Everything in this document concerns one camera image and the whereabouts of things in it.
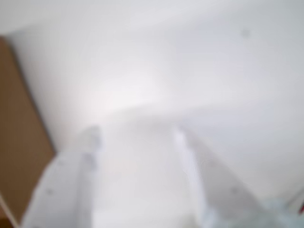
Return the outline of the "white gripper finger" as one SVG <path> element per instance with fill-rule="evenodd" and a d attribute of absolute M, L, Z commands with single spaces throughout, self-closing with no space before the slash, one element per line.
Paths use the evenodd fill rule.
<path fill-rule="evenodd" d="M 43 171 L 20 226 L 91 228 L 101 148 L 100 128 L 91 126 L 59 152 Z"/>
<path fill-rule="evenodd" d="M 174 141 L 189 180 L 195 217 L 201 228 L 279 228 L 242 181 L 190 129 L 179 126 Z"/>

